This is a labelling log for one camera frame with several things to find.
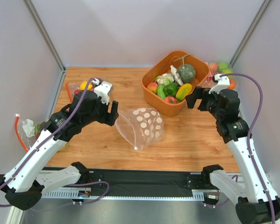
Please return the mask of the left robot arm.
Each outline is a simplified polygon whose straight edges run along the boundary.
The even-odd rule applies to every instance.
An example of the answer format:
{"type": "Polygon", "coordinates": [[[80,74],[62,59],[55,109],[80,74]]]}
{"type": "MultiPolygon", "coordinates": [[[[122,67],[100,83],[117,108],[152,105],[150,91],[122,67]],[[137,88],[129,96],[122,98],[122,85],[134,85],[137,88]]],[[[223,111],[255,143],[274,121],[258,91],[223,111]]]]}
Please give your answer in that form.
{"type": "Polygon", "coordinates": [[[34,207],[47,193],[60,187],[88,187],[89,170],[80,162],[48,175],[40,175],[52,156],[74,135],[92,122],[113,126],[118,118],[118,102],[105,102],[101,93],[82,91],[61,111],[54,113],[22,160],[8,173],[0,175],[0,191],[8,201],[6,207],[20,210],[34,207]]]}

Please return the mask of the fake green bumpy fruit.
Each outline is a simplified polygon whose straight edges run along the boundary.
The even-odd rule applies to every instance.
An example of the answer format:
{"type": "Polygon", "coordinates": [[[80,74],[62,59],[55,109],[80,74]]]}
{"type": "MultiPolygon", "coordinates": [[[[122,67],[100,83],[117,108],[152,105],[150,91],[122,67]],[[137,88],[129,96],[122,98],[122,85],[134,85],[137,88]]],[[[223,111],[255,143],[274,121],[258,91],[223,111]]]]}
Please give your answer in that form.
{"type": "Polygon", "coordinates": [[[229,68],[229,64],[227,62],[219,62],[218,63],[218,71],[224,71],[229,68]]]}

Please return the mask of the zip bag at left edge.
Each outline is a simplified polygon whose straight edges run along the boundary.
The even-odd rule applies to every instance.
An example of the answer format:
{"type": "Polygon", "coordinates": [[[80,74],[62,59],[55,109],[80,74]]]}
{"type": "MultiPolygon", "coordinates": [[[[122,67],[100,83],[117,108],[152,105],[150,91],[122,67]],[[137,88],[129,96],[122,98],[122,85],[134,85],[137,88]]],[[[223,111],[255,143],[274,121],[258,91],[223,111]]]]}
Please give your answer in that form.
{"type": "Polygon", "coordinates": [[[31,119],[22,120],[20,116],[19,113],[15,115],[14,130],[20,145],[28,152],[38,140],[46,121],[37,123],[31,119]]]}

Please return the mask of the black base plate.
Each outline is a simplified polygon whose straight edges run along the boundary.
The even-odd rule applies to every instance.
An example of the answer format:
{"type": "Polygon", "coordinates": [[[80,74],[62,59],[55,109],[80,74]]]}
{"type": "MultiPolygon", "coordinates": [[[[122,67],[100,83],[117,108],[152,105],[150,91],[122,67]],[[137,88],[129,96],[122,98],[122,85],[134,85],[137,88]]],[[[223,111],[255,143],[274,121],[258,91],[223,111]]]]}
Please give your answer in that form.
{"type": "Polygon", "coordinates": [[[194,190],[215,190],[204,174],[174,171],[93,169],[79,183],[106,181],[107,196],[114,197],[188,197],[194,190]]]}

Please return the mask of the fake green pumpkin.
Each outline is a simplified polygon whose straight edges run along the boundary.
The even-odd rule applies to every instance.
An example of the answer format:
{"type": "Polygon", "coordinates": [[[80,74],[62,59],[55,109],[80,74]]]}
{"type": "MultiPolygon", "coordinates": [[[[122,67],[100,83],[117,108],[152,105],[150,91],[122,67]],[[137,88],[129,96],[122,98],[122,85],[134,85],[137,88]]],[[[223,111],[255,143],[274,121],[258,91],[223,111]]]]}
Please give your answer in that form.
{"type": "Polygon", "coordinates": [[[196,70],[190,64],[181,65],[177,70],[184,84],[191,83],[196,78],[196,70]]]}

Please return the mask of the fake yellow pepper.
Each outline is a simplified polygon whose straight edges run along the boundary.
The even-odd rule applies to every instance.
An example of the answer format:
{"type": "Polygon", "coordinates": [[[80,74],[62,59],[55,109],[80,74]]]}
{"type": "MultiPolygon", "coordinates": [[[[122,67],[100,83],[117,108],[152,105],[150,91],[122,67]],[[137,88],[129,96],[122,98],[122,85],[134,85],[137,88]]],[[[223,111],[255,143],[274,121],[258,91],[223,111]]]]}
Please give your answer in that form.
{"type": "Polygon", "coordinates": [[[80,91],[84,91],[85,89],[91,91],[93,89],[92,83],[89,83],[87,86],[87,82],[82,82],[79,87],[80,91]]]}

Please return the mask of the zip bag with pumpkin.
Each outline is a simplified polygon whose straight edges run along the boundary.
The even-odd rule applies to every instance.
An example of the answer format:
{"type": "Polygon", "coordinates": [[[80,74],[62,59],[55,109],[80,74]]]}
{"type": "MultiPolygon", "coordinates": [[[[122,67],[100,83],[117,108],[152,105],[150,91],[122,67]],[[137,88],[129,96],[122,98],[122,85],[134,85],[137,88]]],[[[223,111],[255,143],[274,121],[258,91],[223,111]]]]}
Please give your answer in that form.
{"type": "MultiPolygon", "coordinates": [[[[229,69],[233,70],[230,63],[228,62],[229,64],[229,69]]],[[[211,88],[215,85],[215,83],[212,81],[212,78],[213,76],[215,76],[216,74],[222,74],[221,71],[218,71],[217,72],[213,72],[211,69],[210,69],[210,74],[207,76],[207,78],[203,81],[203,83],[201,84],[202,87],[205,87],[205,88],[211,88]]],[[[237,83],[237,86],[236,88],[234,89],[235,91],[237,91],[239,89],[239,86],[238,86],[238,80],[235,76],[233,75],[228,75],[227,76],[229,79],[232,78],[236,81],[237,83]]]]}

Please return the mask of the fake green bell pepper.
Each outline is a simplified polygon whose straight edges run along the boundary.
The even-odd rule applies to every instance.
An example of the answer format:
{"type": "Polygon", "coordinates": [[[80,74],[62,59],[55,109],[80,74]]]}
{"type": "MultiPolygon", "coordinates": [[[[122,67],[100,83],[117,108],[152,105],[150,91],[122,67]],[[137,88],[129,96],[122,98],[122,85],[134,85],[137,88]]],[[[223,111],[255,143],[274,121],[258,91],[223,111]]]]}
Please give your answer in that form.
{"type": "Polygon", "coordinates": [[[178,90],[179,90],[179,85],[177,83],[168,84],[163,89],[166,97],[175,97],[178,90]]]}

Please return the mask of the fake mango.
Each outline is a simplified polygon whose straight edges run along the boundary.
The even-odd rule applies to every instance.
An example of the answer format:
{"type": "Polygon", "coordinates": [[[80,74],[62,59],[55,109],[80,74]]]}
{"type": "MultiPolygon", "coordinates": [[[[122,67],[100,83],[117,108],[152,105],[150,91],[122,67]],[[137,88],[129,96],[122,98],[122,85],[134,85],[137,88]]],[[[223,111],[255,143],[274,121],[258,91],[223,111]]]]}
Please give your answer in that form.
{"type": "Polygon", "coordinates": [[[193,88],[192,85],[189,83],[182,85],[179,88],[178,92],[176,93],[175,98],[178,101],[183,101],[185,99],[185,97],[192,92],[192,88],[193,88]]]}

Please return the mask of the fake small orange pumpkin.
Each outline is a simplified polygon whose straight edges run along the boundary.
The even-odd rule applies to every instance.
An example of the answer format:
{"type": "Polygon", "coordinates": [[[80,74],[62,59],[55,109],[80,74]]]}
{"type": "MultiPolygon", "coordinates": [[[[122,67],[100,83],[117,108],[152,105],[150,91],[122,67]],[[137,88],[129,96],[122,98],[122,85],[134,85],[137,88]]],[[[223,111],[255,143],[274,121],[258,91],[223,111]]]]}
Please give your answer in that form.
{"type": "Polygon", "coordinates": [[[232,79],[232,78],[230,78],[229,81],[230,81],[230,85],[228,86],[228,89],[234,90],[236,88],[236,86],[237,86],[236,81],[234,79],[232,79]]]}

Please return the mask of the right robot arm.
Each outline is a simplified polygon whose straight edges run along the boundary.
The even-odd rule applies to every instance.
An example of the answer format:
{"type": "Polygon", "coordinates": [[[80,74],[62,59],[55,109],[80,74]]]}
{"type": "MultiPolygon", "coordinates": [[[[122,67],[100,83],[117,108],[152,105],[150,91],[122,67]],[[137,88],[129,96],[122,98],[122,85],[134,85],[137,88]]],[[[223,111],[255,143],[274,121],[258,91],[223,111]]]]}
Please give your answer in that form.
{"type": "Polygon", "coordinates": [[[213,165],[204,167],[210,183],[234,204],[241,223],[274,223],[280,219],[280,197],[260,164],[248,124],[239,116],[238,93],[230,89],[215,93],[198,86],[186,97],[189,109],[197,99],[201,100],[198,109],[216,119],[217,132],[235,157],[244,181],[238,184],[221,167],[213,165]]]}

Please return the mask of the fake cauliflower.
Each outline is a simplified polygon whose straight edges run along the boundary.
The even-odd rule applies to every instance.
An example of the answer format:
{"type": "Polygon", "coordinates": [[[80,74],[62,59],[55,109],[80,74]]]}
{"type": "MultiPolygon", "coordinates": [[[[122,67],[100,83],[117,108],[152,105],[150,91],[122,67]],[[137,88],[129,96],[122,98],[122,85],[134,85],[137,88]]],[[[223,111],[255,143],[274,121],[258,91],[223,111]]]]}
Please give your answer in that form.
{"type": "Polygon", "coordinates": [[[154,81],[158,85],[168,85],[168,84],[175,82],[173,75],[171,73],[164,73],[164,74],[156,77],[154,81]]]}

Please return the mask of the fake peach in basin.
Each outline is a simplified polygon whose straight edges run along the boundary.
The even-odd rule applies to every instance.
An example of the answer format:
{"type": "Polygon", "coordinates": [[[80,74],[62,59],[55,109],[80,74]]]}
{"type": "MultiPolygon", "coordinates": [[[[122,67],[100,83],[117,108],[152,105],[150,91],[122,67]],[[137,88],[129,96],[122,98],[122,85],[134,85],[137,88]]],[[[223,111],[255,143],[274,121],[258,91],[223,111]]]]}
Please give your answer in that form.
{"type": "Polygon", "coordinates": [[[151,91],[153,94],[157,94],[157,88],[158,88],[158,84],[155,82],[152,82],[147,86],[147,89],[151,91]]]}

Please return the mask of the zip bag with bananas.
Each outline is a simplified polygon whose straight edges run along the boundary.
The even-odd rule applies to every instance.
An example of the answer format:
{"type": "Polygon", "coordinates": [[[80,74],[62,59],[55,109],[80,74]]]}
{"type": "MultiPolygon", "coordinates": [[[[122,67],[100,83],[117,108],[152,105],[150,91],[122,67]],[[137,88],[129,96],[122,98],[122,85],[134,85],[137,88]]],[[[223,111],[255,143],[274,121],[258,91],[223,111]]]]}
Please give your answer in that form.
{"type": "MultiPolygon", "coordinates": [[[[75,90],[79,90],[80,84],[82,82],[79,83],[67,83],[66,84],[66,89],[67,89],[67,93],[70,99],[70,102],[72,103],[73,98],[74,98],[74,91],[75,90]]],[[[103,79],[101,78],[91,78],[91,83],[93,85],[93,89],[91,91],[94,91],[94,88],[97,87],[98,85],[100,85],[103,82],[103,79]]]]}

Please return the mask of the polka dot zip bag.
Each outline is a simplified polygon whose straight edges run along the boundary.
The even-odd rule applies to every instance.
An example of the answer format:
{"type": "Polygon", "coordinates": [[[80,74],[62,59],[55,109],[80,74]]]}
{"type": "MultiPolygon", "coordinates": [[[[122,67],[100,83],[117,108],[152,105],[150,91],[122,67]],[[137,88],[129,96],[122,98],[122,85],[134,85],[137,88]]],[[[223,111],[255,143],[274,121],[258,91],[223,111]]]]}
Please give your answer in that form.
{"type": "Polygon", "coordinates": [[[136,151],[155,144],[164,136],[164,120],[154,108],[119,111],[115,126],[136,151]]]}

